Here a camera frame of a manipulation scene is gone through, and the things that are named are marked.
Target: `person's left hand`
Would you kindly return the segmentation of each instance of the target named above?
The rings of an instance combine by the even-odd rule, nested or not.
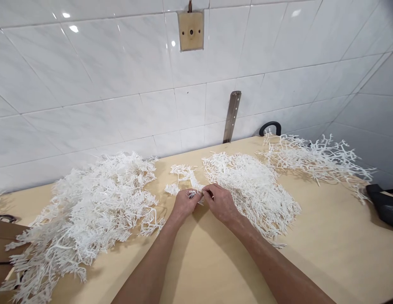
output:
[[[201,200],[202,195],[196,191],[194,197],[189,198],[189,191],[196,191],[194,189],[186,189],[178,192],[174,208],[168,220],[173,220],[179,225],[182,225],[186,218],[195,210],[196,204]]]

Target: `black object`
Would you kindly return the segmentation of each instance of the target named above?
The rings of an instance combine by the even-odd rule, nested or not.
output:
[[[267,127],[269,127],[270,125],[273,125],[276,127],[276,134],[278,136],[281,136],[281,124],[279,122],[267,122],[265,125],[263,125],[260,129],[260,136],[264,136],[264,131]]]
[[[10,214],[0,214],[0,221],[14,223],[17,221],[17,218]]]
[[[393,189],[383,190],[377,184],[368,185],[365,188],[374,203],[379,218],[393,227],[393,197],[381,193],[383,191],[393,193]]]

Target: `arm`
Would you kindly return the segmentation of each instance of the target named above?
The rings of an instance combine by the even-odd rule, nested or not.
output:
[[[175,199],[171,215],[153,245],[120,288],[112,304],[158,304],[164,285],[165,270],[174,240],[185,219],[201,199],[200,194],[188,197],[182,190]]]
[[[279,304],[335,304],[239,213],[229,191],[212,184],[203,188],[203,195],[213,215],[233,232],[250,253]]]

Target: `forearm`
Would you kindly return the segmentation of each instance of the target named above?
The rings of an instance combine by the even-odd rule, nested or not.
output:
[[[250,253],[275,299],[285,303],[334,303],[316,284],[240,216],[226,224]]]
[[[168,219],[147,254],[119,290],[112,304],[157,304],[180,224]]]

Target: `hand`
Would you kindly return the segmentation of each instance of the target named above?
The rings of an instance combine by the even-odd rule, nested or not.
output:
[[[202,191],[209,209],[223,224],[228,225],[241,216],[229,190],[218,184],[211,184],[203,187]]]
[[[174,221],[180,226],[185,222],[186,218],[195,210],[196,204],[201,200],[202,195],[196,190],[194,197],[189,198],[189,191],[193,189],[181,190],[178,192],[174,208],[168,220]]]

